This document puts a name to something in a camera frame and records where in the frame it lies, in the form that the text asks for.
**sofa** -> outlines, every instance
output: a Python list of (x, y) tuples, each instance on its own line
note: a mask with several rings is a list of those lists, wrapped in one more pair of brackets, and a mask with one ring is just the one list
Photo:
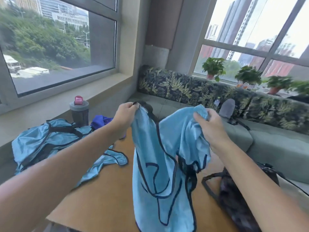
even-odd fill
[[(220, 97), (220, 104), (214, 101)], [(204, 77), (144, 65), (137, 92), (129, 101), (143, 100), (164, 119), (186, 106), (202, 104), (220, 111), (235, 100), (233, 120), (223, 124), (231, 140), (253, 160), (273, 165), (288, 179), (309, 184), (309, 105), (288, 98), (236, 88)]]

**blue bag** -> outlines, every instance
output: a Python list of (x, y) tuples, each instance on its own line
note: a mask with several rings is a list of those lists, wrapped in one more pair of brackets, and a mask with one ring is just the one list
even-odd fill
[(133, 205), (141, 232), (196, 230), (191, 192), (196, 173), (211, 157), (194, 112), (207, 118), (202, 105), (179, 109), (160, 122), (142, 106), (136, 111)]
[[(22, 132), (12, 141), (14, 160), (17, 163), (15, 174), (57, 154), (58, 151), (81, 140), (91, 132), (91, 126), (76, 128), (74, 124), (70, 124), (64, 119), (46, 121), (40, 126)], [(128, 163), (128, 159), (123, 153), (111, 150), (111, 148), (112, 146), (88, 169), (76, 186), (97, 176), (104, 165), (113, 163), (125, 165)]]

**window sill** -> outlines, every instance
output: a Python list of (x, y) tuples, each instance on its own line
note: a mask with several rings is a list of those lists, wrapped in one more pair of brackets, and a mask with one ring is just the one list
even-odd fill
[(91, 108), (96, 101), (111, 96), (131, 80), (132, 76), (113, 74), (0, 115), (0, 147), (14, 140), (24, 130), (69, 111), (69, 103), (76, 95), (87, 100)]

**table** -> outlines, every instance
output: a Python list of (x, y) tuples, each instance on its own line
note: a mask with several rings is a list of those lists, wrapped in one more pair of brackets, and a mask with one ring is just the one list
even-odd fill
[[(128, 129), (124, 140), (115, 143), (114, 149), (124, 152), (129, 164), (103, 167), (97, 178), (67, 195), (47, 217), (48, 220), (82, 232), (138, 232), (132, 200), (134, 143), (131, 129)], [(207, 169), (197, 175), (197, 187), (192, 193), (197, 231), (238, 231), (201, 184), (204, 176), (222, 170), (222, 162), (212, 153)], [(218, 191), (219, 179), (211, 179), (209, 186)]]

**sky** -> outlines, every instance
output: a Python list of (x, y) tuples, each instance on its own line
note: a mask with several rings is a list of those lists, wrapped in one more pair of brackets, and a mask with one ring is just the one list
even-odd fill
[[(234, 0), (217, 0), (210, 25), (218, 24), (216, 36), (222, 27), (230, 4)], [(248, 22), (248, 25), (239, 42), (239, 46), (245, 46), (247, 42), (258, 43), (267, 38), (273, 38), (279, 33), (297, 0), (258, 0), (257, 6)], [(284, 42), (296, 45), (294, 57), (299, 58), (309, 44), (309, 29), (306, 22), (309, 21), (309, 0), (306, 0), (294, 23), (288, 31), (289, 38)], [(233, 60), (238, 60), (240, 53), (234, 54)]]

